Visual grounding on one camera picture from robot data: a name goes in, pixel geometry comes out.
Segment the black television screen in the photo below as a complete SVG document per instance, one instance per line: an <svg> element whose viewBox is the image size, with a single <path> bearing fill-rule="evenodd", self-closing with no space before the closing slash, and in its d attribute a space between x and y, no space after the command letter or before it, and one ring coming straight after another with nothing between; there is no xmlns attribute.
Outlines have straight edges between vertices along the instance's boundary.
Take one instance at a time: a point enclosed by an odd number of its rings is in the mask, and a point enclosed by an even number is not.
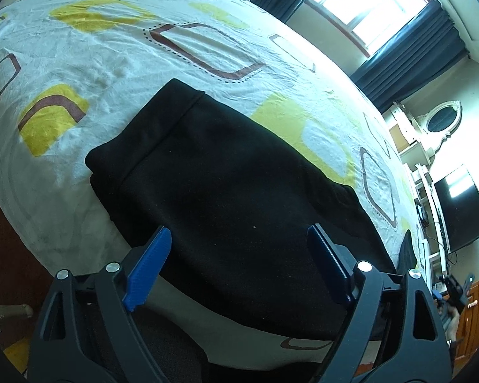
<svg viewBox="0 0 479 383"><path fill-rule="evenodd" d="M465 165L433 183L445 222L448 252L479 239L479 190Z"/></svg>

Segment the wooden cabinet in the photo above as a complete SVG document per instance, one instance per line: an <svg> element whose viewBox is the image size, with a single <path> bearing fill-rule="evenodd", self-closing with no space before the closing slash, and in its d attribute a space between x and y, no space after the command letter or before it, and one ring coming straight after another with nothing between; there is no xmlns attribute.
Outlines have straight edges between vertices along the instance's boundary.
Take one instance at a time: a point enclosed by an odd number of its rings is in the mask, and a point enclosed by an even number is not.
<svg viewBox="0 0 479 383"><path fill-rule="evenodd" d="M467 292L467 307L460 315L457 341L455 372L467 364L479 349L479 280Z"/></svg>

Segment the patterned white bed sheet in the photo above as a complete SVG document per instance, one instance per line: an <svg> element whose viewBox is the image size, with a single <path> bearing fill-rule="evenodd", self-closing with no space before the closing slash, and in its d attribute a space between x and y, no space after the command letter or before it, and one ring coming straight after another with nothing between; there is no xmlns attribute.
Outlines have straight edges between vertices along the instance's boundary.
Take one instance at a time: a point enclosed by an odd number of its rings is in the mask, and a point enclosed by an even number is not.
<svg viewBox="0 0 479 383"><path fill-rule="evenodd" d="M17 0L0 9L0 208L48 271L126 254L85 156L173 78L351 187L392 262L424 266L415 188L382 116L276 18L242 0Z"/></svg>

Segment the dark blue curtain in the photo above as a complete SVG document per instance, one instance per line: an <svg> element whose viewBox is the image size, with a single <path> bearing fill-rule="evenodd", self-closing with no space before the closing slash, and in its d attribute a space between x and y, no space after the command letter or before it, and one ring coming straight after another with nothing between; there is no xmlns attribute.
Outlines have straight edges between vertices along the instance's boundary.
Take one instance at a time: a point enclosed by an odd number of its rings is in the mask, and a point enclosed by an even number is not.
<svg viewBox="0 0 479 383"><path fill-rule="evenodd" d="M252 0L283 23L305 1ZM372 56L361 51L367 59L350 79L380 112L414 94L468 55L466 44L439 0L430 0Z"/></svg>

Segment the window with brown frame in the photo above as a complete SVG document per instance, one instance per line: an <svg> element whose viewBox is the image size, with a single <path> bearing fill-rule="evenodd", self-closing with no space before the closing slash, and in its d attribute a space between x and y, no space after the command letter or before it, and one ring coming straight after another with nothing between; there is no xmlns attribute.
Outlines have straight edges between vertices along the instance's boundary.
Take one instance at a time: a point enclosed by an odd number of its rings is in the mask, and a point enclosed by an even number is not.
<svg viewBox="0 0 479 383"><path fill-rule="evenodd" d="M430 0L308 0L372 56Z"/></svg>

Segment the black pants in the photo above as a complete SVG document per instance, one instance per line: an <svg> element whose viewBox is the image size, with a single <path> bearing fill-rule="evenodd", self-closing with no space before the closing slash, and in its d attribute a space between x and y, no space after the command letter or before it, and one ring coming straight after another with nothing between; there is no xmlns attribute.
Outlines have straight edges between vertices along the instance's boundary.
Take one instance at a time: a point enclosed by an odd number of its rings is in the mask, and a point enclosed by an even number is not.
<svg viewBox="0 0 479 383"><path fill-rule="evenodd" d="M356 259L395 270L352 188L177 79L85 163L127 243L144 245L167 227L172 247L162 277L243 326L298 339L337 334L345 311L310 256L313 224Z"/></svg>

